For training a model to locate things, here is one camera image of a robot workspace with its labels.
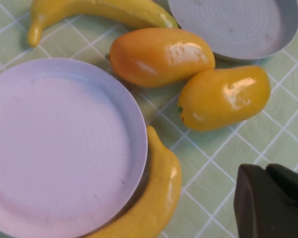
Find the dark plastic object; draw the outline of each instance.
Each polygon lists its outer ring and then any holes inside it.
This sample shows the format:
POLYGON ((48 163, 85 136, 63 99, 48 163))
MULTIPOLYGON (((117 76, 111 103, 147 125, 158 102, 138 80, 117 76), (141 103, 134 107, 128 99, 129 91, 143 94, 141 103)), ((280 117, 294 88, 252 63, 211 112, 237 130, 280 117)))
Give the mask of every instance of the dark plastic object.
POLYGON ((298 238, 298 174, 278 164, 241 165, 234 210, 239 238, 298 238))

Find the toy banana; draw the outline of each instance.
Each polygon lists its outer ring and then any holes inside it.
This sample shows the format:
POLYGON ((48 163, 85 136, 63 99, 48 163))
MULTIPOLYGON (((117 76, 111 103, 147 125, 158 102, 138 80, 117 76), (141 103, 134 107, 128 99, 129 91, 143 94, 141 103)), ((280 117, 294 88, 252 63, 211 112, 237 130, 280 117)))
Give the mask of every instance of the toy banana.
POLYGON ((152 126, 147 134, 151 162, 144 194, 122 217, 86 238, 156 238, 171 219, 181 193, 180 164, 152 126))
POLYGON ((176 20, 150 0, 34 0, 28 43, 37 46, 45 28, 76 14, 109 18, 135 29, 178 28, 176 20))

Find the plastic fruit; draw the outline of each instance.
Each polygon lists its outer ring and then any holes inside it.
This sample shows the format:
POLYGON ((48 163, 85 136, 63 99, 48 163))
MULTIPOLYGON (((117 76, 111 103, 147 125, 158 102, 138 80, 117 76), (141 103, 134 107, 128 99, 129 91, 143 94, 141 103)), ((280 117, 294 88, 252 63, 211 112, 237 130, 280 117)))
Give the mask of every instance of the plastic fruit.
POLYGON ((260 66, 207 70, 184 86, 178 110, 187 127, 208 131, 258 114, 270 92, 268 75, 260 66))
POLYGON ((171 28, 146 28, 117 38, 109 60, 120 77, 144 87, 165 86, 215 67, 206 41, 171 28))
POLYGON ((147 134, 151 162, 144 194, 122 217, 86 238, 156 238, 170 221, 181 193, 180 164, 152 126, 147 134))
POLYGON ((151 0, 34 0, 28 43, 37 46, 45 28, 76 14, 106 17, 135 29, 178 28, 176 20, 151 0))

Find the toy mango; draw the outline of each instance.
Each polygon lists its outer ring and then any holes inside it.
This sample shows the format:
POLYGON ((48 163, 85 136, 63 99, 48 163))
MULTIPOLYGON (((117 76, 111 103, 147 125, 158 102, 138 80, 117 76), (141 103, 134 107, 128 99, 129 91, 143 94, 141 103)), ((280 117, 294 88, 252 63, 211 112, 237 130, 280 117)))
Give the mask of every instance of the toy mango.
POLYGON ((184 86, 178 111, 193 130, 218 129, 258 114, 270 92, 268 75, 260 66, 206 70, 184 86))
POLYGON ((215 68, 208 43, 174 28, 146 28, 117 38, 109 52, 114 71, 143 87, 161 87, 215 68))

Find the banana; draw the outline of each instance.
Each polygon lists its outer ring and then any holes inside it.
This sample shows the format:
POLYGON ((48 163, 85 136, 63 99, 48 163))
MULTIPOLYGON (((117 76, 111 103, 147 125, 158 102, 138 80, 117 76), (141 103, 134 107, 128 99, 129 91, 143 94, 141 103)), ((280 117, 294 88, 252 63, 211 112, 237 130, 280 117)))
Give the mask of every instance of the banana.
POLYGON ((45 28, 76 14, 109 18, 134 29, 178 28, 176 20, 151 0, 34 0, 28 43, 37 46, 45 28))
POLYGON ((138 202, 108 226, 85 238, 156 238, 173 215, 181 193, 181 168, 175 154, 147 127, 150 175, 138 202))

